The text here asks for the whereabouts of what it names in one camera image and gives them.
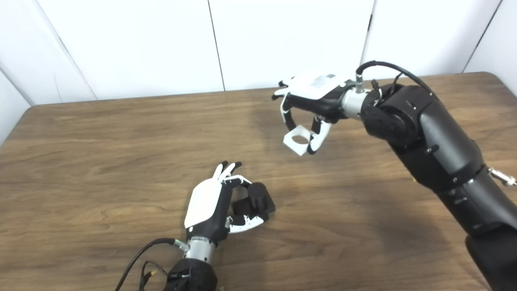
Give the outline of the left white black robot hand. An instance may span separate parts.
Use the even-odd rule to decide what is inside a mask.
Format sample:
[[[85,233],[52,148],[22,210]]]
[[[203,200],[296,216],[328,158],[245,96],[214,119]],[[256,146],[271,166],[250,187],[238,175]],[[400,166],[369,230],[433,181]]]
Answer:
[[[193,189],[184,220],[188,240],[199,236],[218,246],[229,234],[260,226],[275,212],[264,184],[234,174],[240,166],[223,161]]]

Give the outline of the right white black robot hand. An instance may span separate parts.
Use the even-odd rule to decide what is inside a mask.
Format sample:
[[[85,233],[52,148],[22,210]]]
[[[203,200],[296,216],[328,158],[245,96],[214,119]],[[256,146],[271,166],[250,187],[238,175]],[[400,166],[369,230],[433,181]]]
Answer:
[[[283,143],[297,155],[315,154],[327,138],[331,125],[346,118],[342,101],[356,83],[336,74],[305,72],[279,82],[271,99],[281,99],[280,114],[289,132]],[[297,125],[292,109],[314,114],[310,129]]]

